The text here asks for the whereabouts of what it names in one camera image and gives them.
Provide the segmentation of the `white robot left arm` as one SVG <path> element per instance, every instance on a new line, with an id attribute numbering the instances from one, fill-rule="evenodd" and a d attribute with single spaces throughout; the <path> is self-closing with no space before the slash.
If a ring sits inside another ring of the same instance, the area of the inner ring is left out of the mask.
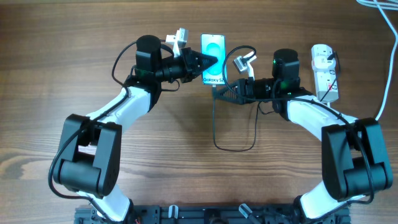
<path id="1" fill-rule="evenodd" d="M 185 38 L 175 35 L 164 40 L 143 35 L 131 42 L 136 47 L 136 64 L 126 80 L 119 82 L 120 94 L 86 116 L 66 118 L 47 176 L 54 195 L 88 201 L 103 223 L 141 222 L 132 200 L 116 184 L 122 135 L 155 106 L 164 92 L 163 82 L 191 82 L 218 62 L 185 43 Z"/>

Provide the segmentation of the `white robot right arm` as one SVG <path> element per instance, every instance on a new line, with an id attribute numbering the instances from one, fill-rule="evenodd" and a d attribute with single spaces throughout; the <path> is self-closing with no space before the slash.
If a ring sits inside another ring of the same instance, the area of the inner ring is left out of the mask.
<path id="1" fill-rule="evenodd" d="M 238 105 L 270 102 L 275 113 L 305 128 L 322 144 L 322 181 L 299 195 L 288 212 L 266 210 L 265 217 L 290 223 L 324 222 L 330 217 L 339 220 L 340 210 L 354 203 L 369 204 L 377 192 L 392 186 L 392 169 L 376 119 L 339 113 L 301 87 L 295 50 L 275 51 L 272 76 L 260 80 L 254 78 L 251 66 L 255 55 L 251 49 L 234 60 L 237 70 L 249 76 L 213 88 L 213 99 Z"/>

